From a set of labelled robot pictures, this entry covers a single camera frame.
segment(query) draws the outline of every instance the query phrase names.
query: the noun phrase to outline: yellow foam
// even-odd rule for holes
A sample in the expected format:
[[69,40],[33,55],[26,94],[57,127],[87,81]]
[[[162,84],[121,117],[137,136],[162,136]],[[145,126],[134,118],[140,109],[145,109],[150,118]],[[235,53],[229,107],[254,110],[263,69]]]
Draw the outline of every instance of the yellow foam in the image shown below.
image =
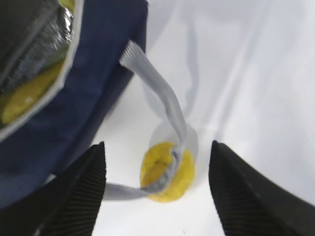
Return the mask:
[[72,13],[74,12],[75,0],[59,0],[59,4],[67,8]]
[[[149,149],[142,162],[140,182],[145,187],[155,182],[164,173],[172,161],[170,155],[173,143],[164,142]],[[161,193],[152,194],[148,198],[157,202],[171,202],[184,195],[191,186],[195,175],[195,166],[192,154],[185,150],[181,164],[169,186]]]
[[63,61],[18,87],[12,94],[0,97],[0,101],[5,100],[2,102],[1,123],[11,123],[34,105],[58,77],[62,65]]

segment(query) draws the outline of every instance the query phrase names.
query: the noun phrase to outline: white surface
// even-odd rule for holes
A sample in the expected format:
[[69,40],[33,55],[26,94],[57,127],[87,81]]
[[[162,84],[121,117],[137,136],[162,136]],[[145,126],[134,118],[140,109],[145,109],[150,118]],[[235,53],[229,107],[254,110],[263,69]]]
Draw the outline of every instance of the white surface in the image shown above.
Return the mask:
[[[93,235],[222,236],[207,177],[213,139],[315,205],[315,1],[152,0],[149,10],[148,56],[192,127],[196,181],[174,203],[104,202]],[[133,78],[94,141],[106,142],[107,181],[139,186],[144,153],[167,130]]]

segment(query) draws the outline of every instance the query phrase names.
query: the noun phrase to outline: bag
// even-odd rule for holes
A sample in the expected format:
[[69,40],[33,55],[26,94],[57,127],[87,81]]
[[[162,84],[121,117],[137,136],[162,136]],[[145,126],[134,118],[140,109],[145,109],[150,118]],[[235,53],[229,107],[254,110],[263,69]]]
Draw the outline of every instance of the bag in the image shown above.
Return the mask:
[[131,39],[145,49],[143,0],[76,1],[63,68],[26,113],[0,130],[0,209],[42,186],[90,146],[132,73],[119,58]]
[[[111,13],[104,12],[104,17],[102,12],[94,11],[96,8]],[[169,185],[182,160],[187,128],[174,91],[143,52],[146,9],[143,1],[131,4],[94,0],[84,4],[82,25],[74,22],[75,36],[59,77],[28,111],[0,131],[0,161],[4,163],[0,169],[0,207],[37,189],[49,174],[62,173],[89,147],[132,75],[118,62],[137,73],[161,99],[178,143],[170,151],[172,162],[157,181],[141,188],[108,183],[104,199],[141,198]],[[81,13],[79,1],[74,18]],[[139,41],[142,48],[134,41]]]

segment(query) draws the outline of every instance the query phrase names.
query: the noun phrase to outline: white fabric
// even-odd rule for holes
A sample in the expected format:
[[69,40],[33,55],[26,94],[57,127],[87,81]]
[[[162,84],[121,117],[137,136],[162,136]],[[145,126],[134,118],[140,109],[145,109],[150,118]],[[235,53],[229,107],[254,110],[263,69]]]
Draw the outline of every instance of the white fabric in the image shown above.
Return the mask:
[[[315,205],[315,1],[151,0],[149,10],[148,56],[191,126],[196,181],[169,204],[103,203],[93,235],[223,236],[207,176],[213,139]],[[144,153],[172,139],[163,113],[134,78],[95,138],[109,181],[139,186]]]

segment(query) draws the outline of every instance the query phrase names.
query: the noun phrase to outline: navy blue bag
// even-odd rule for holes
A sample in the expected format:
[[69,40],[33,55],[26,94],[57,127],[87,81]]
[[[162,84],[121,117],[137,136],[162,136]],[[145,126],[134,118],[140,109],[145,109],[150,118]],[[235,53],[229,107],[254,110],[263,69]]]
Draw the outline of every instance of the navy blue bag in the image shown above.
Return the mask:
[[145,49],[146,20],[144,0],[84,2],[64,87],[12,134],[1,137],[0,130],[0,210],[38,189],[49,174],[61,173],[91,145],[132,77],[118,62],[127,42]]

